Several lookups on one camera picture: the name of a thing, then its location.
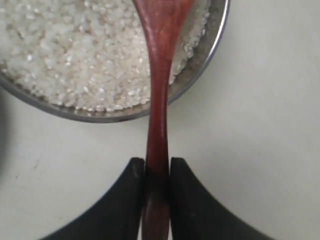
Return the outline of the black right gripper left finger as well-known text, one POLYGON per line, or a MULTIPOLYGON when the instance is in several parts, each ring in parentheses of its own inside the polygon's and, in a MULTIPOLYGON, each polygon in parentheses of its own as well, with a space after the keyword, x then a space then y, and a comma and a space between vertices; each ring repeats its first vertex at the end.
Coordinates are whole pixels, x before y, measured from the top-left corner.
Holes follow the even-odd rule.
POLYGON ((109 191, 89 210, 45 240, 136 240, 145 161, 131 158, 109 191))

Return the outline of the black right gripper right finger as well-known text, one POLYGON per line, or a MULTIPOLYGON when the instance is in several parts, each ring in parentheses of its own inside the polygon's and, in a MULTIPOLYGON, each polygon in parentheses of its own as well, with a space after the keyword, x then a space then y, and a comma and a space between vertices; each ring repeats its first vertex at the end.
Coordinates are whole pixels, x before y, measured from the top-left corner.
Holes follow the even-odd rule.
POLYGON ((170 162, 169 205, 174 240, 269 239, 220 204, 180 157, 170 162))

